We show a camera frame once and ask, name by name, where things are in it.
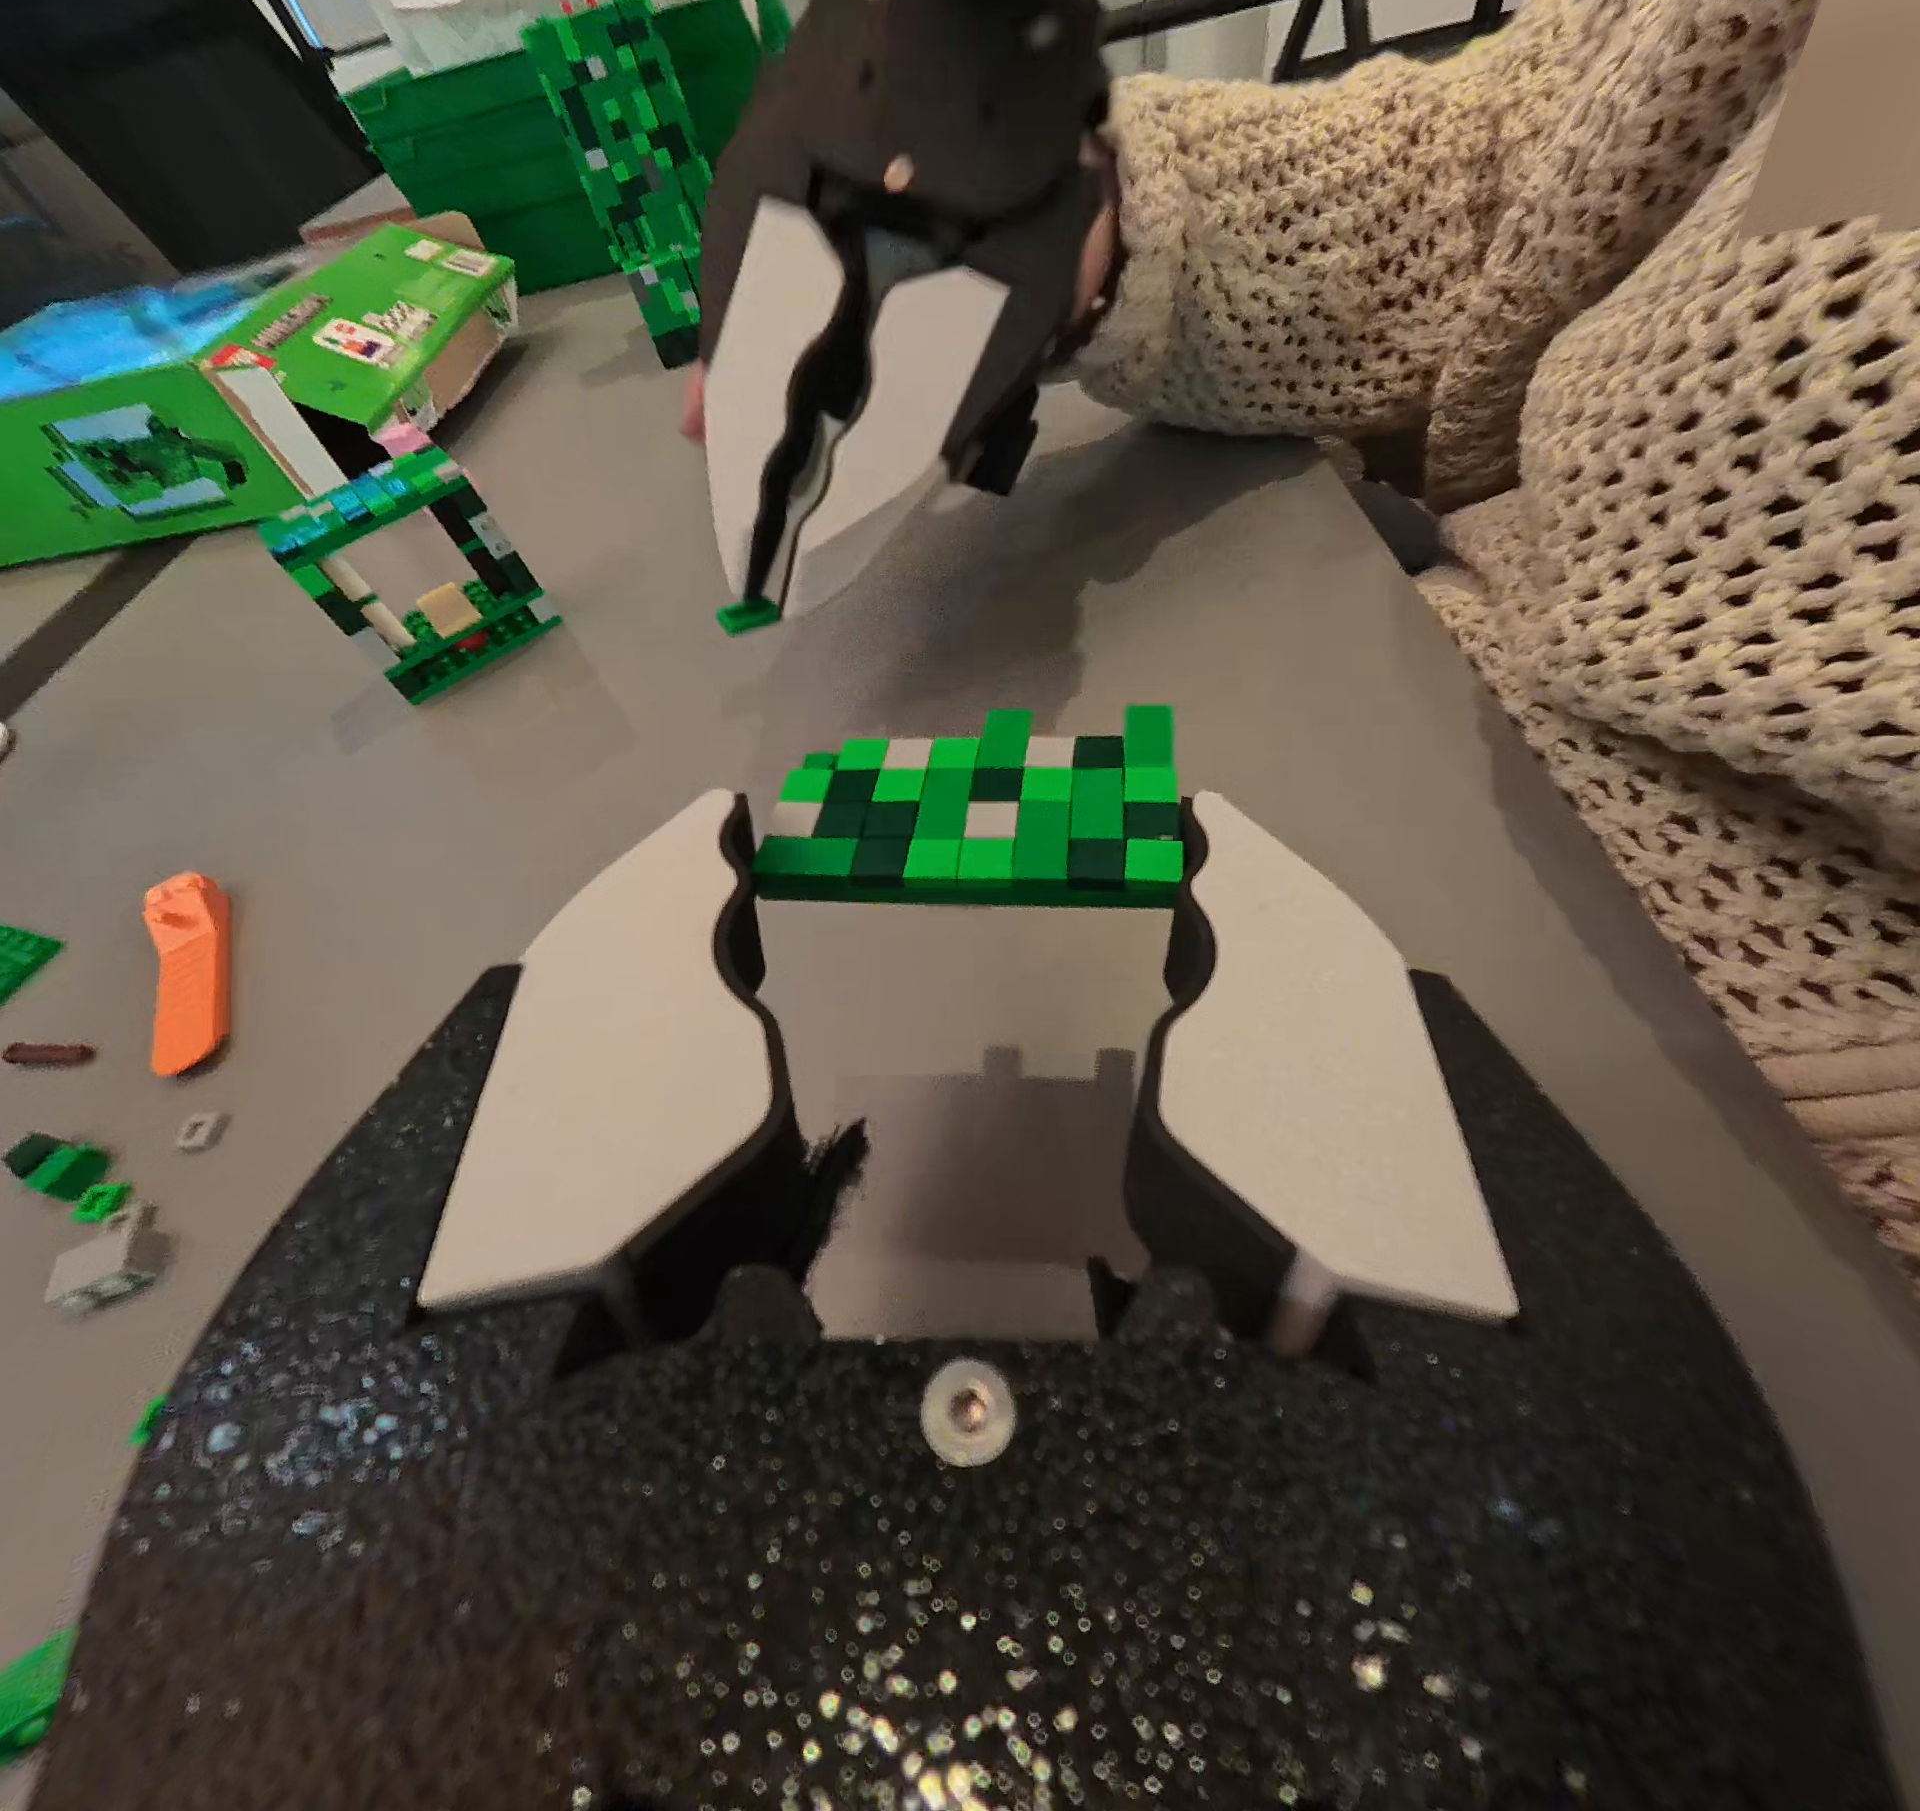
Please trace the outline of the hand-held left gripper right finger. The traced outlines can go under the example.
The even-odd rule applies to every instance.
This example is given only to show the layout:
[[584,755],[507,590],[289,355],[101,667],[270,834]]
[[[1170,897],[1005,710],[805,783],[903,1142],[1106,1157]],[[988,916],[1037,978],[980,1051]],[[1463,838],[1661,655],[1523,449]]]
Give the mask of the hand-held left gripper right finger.
[[1519,1293],[1397,945],[1221,793],[1186,876],[1124,1157],[1155,1273],[1308,1355],[1345,1302],[1506,1329]]

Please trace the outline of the orange brick separator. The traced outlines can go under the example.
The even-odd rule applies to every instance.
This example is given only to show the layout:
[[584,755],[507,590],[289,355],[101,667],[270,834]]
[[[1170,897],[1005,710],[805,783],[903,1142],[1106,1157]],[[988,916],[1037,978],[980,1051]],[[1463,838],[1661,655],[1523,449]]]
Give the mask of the orange brick separator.
[[186,869],[147,891],[140,924],[156,953],[150,1068],[185,1078],[231,1041],[231,897]]

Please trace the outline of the green lego box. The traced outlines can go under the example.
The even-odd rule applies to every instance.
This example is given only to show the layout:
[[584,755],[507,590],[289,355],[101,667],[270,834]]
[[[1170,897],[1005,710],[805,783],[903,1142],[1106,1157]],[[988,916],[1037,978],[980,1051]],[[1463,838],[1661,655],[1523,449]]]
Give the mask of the green lego box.
[[440,213],[56,303],[2,331],[2,568],[251,526],[435,432],[518,331],[518,267]]

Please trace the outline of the person's cream knit sweater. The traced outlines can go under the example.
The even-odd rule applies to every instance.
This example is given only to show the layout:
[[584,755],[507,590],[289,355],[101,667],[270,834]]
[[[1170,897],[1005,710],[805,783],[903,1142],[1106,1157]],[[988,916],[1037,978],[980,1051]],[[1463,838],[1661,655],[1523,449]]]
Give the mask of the person's cream knit sweater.
[[1916,1286],[1916,238],[1744,235],[1776,117],[1422,597]]

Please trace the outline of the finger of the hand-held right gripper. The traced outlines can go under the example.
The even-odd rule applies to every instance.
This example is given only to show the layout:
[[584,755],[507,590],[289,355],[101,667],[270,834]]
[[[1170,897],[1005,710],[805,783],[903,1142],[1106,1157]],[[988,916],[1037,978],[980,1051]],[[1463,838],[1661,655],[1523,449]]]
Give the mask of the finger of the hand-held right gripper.
[[822,425],[822,350],[849,287],[810,210],[760,200],[707,360],[707,483],[733,601],[817,608],[873,515],[873,432]]
[[837,597],[949,480],[949,437],[997,331],[1008,287],[974,267],[904,278],[880,296],[873,384],[830,455],[781,608],[802,619]]

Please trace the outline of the green plastic crate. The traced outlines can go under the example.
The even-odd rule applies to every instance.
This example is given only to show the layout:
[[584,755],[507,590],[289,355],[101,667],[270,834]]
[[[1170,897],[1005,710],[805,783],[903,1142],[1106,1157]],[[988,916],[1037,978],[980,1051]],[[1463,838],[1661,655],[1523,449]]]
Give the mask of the green plastic crate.
[[[760,0],[760,28],[740,0],[658,17],[714,172],[755,76],[793,33],[786,4]],[[431,76],[395,72],[346,101],[413,210],[467,213],[483,249],[515,261],[519,291],[618,271],[522,43]]]

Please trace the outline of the pile of loose lego pieces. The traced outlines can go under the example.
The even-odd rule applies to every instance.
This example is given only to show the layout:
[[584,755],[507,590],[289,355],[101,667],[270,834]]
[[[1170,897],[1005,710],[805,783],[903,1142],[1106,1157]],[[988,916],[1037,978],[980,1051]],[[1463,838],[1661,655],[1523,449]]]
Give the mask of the pile of loose lego pieces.
[[112,1153],[48,1131],[27,1131],[2,1152],[2,1168],[25,1190],[67,1206],[80,1225],[111,1225],[133,1199],[133,1184],[112,1175]]

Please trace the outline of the person's right forearm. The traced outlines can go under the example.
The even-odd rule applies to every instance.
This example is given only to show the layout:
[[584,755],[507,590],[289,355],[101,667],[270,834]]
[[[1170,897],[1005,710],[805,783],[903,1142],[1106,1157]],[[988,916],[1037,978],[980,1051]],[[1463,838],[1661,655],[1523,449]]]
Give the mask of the person's right forearm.
[[1069,374],[1145,423],[1516,477],[1525,387],[1780,98],[1820,0],[1525,0],[1304,85],[1113,82],[1119,276]]

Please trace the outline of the black panel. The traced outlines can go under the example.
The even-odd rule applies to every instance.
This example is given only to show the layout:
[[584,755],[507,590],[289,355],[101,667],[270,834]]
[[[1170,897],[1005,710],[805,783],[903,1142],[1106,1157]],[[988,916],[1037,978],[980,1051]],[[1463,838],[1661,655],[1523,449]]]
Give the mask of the black panel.
[[182,271],[293,249],[378,178],[255,0],[2,0],[2,93]]

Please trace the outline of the green mosaic lego panel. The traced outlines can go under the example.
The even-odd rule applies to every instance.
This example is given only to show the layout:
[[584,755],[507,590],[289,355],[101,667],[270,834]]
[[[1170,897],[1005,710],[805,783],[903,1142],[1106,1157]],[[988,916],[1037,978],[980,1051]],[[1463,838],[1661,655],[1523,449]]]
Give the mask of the green mosaic lego panel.
[[1186,869],[1169,705],[1109,733],[990,710],[974,733],[815,749],[752,861],[765,901],[873,905],[1170,908]]

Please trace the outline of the green lego creeper figure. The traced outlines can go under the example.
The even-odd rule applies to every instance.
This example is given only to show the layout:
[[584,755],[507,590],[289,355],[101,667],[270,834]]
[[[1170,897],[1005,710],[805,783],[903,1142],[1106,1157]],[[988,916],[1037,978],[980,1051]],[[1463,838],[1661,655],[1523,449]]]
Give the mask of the green lego creeper figure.
[[539,18],[522,28],[522,49],[665,371],[691,363],[714,172],[654,4],[605,0]]

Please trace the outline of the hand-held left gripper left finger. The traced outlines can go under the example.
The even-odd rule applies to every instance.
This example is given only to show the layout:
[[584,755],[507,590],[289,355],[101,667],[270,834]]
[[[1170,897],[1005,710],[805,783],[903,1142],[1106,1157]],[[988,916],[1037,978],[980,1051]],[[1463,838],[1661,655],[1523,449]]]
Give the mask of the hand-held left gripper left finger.
[[703,793],[526,945],[423,1316],[601,1297],[680,1341],[731,1270],[799,1276],[815,1175],[760,998],[752,851],[745,799]]

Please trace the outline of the green lego frame structure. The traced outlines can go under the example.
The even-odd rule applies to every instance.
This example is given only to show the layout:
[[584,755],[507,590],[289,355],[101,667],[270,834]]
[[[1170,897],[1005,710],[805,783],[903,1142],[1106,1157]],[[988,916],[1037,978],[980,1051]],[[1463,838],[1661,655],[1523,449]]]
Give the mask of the green lego frame structure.
[[[413,708],[539,645],[564,614],[532,574],[467,469],[410,423],[375,435],[372,464],[257,524],[277,568],[372,662]],[[431,524],[458,574],[399,605],[355,564],[372,539]]]

